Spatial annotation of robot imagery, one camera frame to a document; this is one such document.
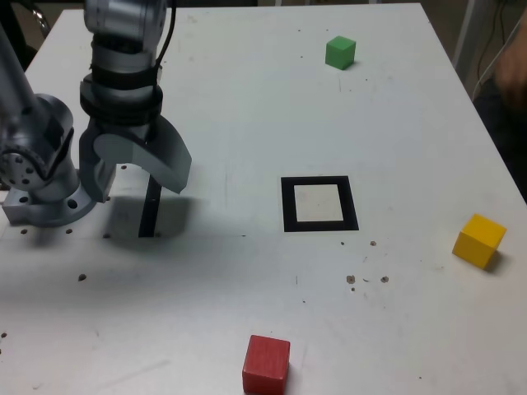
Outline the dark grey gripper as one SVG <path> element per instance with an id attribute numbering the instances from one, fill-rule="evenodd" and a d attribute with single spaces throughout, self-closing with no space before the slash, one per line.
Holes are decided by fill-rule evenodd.
<path id="1" fill-rule="evenodd" d="M 182 137 L 163 117 L 129 125 L 90 117 L 79 140 L 79 175 L 92 200 L 106 202 L 117 164 L 133 164 L 164 188 L 181 193 L 187 186 L 192 157 Z"/>

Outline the person's hand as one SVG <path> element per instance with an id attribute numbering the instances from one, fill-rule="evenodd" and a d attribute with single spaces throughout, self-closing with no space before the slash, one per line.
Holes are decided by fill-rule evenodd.
<path id="1" fill-rule="evenodd" d="M 495 81 L 503 100 L 511 107 L 526 107 L 526 39 L 517 37 L 501 54 Z"/>

